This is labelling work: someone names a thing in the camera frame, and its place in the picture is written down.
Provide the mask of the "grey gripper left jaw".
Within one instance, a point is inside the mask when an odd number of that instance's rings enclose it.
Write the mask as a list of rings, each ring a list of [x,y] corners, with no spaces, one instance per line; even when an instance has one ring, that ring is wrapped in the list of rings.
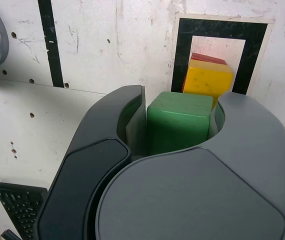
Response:
[[[94,240],[96,212],[110,180],[132,161],[126,126],[145,106],[142,85],[120,87],[84,115],[34,224],[36,240]]]

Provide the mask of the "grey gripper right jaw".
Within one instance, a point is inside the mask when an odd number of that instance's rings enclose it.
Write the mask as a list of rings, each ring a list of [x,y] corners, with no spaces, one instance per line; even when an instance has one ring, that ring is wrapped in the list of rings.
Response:
[[[136,160],[104,190],[98,240],[285,240],[285,128],[250,96],[229,92],[217,133]]]

